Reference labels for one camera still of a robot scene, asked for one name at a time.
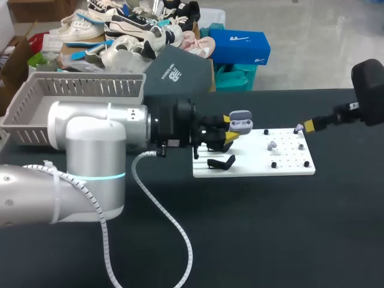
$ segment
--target black tablecloth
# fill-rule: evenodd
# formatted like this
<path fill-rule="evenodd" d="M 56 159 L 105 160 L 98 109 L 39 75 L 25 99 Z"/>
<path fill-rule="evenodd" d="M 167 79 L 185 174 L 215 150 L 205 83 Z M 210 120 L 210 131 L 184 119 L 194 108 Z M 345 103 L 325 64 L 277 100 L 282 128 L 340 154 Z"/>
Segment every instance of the black tablecloth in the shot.
<path fill-rule="evenodd" d="M 254 128 L 281 128 L 354 99 L 352 90 L 320 90 L 213 93 L 195 102 L 210 114 L 248 109 Z M 190 149 L 142 160 L 139 176 L 191 239 L 185 287 L 383 287 L 383 131 L 357 123 L 308 135 L 314 176 L 195 179 Z M 45 159 L 65 170 L 65 155 L 50 149 L 8 145 L 0 163 Z M 125 209 L 109 231 L 124 287 L 179 281 L 185 244 L 131 176 Z M 111 286 L 98 223 L 0 230 L 0 287 Z"/>

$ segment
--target gray plastic basket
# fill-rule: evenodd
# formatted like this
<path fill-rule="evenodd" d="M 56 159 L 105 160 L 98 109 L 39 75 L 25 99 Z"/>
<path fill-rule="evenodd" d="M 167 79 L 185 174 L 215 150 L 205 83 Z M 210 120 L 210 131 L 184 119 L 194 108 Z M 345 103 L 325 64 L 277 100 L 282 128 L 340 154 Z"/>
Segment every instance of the gray plastic basket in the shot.
<path fill-rule="evenodd" d="M 52 103 L 142 104 L 145 79 L 145 74 L 35 72 L 13 97 L 0 127 L 17 144 L 47 146 Z"/>

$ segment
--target cardboard box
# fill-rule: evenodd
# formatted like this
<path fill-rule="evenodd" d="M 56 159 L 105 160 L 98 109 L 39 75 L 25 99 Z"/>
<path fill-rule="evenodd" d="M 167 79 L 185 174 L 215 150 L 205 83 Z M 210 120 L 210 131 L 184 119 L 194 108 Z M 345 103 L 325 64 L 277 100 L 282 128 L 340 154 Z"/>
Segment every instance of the cardboard box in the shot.
<path fill-rule="evenodd" d="M 71 15 L 77 0 L 9 0 L 8 5 L 18 22 L 52 22 Z"/>
<path fill-rule="evenodd" d="M 28 78 L 29 68 L 27 61 L 34 54 L 29 46 L 26 35 L 16 36 L 9 43 L 9 46 L 15 46 L 15 49 L 0 71 L 0 79 L 5 85 L 0 87 L 0 117 L 5 115 L 13 96 Z"/>
<path fill-rule="evenodd" d="M 216 64 L 266 65 L 271 47 L 263 32 L 210 29 L 216 42 L 212 59 Z"/>

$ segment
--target sneaker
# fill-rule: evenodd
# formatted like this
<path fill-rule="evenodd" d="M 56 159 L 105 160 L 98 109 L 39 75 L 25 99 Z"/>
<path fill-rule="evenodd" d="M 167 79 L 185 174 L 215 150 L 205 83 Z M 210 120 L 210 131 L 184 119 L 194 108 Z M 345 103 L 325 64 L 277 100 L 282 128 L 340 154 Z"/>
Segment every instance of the sneaker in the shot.
<path fill-rule="evenodd" d="M 106 40 L 114 40 L 125 35 L 124 33 L 121 33 L 121 32 L 112 31 L 109 26 L 110 26 L 109 21 L 104 22 L 104 31 L 106 33 Z"/>
<path fill-rule="evenodd" d="M 183 42 L 183 49 L 202 58 L 208 58 L 215 50 L 215 40 L 211 37 L 189 39 Z"/>
<path fill-rule="evenodd" d="M 145 32 L 150 31 L 154 26 L 140 15 L 125 16 L 118 10 L 116 12 L 117 15 L 112 16 L 112 21 L 109 25 L 111 31 L 124 33 L 143 40 L 145 38 Z"/>
<path fill-rule="evenodd" d="M 160 51 L 165 45 L 179 47 L 182 41 L 182 31 L 178 25 L 153 26 L 150 30 L 155 35 L 154 50 Z"/>
<path fill-rule="evenodd" d="M 181 3 L 176 10 L 175 20 L 177 21 L 178 19 L 178 24 L 183 31 L 192 31 L 193 22 L 198 22 L 200 20 L 199 3 L 196 1 L 191 1 L 188 4 Z"/>
<path fill-rule="evenodd" d="M 88 12 L 91 17 L 107 22 L 111 21 L 112 16 L 116 14 L 116 10 L 124 14 L 122 8 L 123 5 L 111 0 L 90 0 Z"/>
<path fill-rule="evenodd" d="M 105 66 L 111 66 L 113 63 L 113 59 L 117 55 L 118 51 L 121 49 L 131 50 L 136 43 L 138 43 L 138 39 L 124 35 L 117 38 L 113 44 L 103 53 L 101 59 Z"/>
<path fill-rule="evenodd" d="M 144 18 L 157 20 L 157 16 L 155 15 L 155 13 L 151 9 L 148 9 L 148 8 L 136 7 L 132 10 L 132 12 L 134 14 L 140 15 Z"/>
<path fill-rule="evenodd" d="M 93 25 L 91 22 L 81 19 L 72 21 L 58 29 L 58 38 L 66 43 L 70 41 L 81 41 L 92 39 L 104 33 L 103 25 Z"/>
<path fill-rule="evenodd" d="M 131 49 L 132 53 L 135 55 L 140 55 L 141 57 L 148 59 L 156 59 L 155 51 L 152 49 L 149 41 L 137 42 Z"/>
<path fill-rule="evenodd" d="M 180 48 L 182 50 L 184 50 L 185 48 L 190 47 L 194 43 L 195 38 L 196 38 L 196 36 L 195 36 L 194 32 L 184 31 L 182 33 L 182 40 L 181 40 Z"/>
<path fill-rule="evenodd" d="M 164 0 L 164 8 L 177 9 L 181 3 L 181 0 Z"/>
<path fill-rule="evenodd" d="M 72 15 L 69 15 L 66 18 L 61 19 L 61 26 L 65 27 L 66 25 L 70 25 L 72 21 L 81 20 L 80 15 L 88 16 L 88 12 L 83 9 L 77 9 Z"/>

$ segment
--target blue shoe box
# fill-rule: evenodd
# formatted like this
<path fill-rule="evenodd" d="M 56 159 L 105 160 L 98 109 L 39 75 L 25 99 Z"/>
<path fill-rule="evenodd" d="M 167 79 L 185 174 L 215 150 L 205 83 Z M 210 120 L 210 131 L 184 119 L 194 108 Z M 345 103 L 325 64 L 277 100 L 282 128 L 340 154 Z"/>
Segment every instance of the blue shoe box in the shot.
<path fill-rule="evenodd" d="M 218 64 L 266 65 L 271 47 L 263 32 L 210 29 L 216 42 L 212 54 Z"/>

